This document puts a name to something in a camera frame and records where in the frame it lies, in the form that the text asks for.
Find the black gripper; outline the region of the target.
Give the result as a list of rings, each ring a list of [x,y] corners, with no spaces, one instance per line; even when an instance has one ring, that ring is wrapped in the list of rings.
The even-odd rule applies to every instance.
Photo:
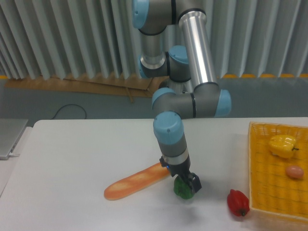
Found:
[[[162,155],[159,161],[161,166],[165,167],[172,177],[178,175],[182,180],[185,180],[192,194],[196,194],[202,188],[199,177],[190,171],[191,161],[189,155],[174,157]]]

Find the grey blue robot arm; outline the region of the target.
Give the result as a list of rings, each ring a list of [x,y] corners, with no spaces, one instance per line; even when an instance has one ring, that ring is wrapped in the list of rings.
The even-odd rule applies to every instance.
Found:
[[[199,0],[134,0],[131,14],[141,33],[140,75],[169,77],[152,97],[161,166],[197,193],[202,186],[190,171],[183,120],[222,117],[231,111],[231,96],[217,83],[206,13]]]

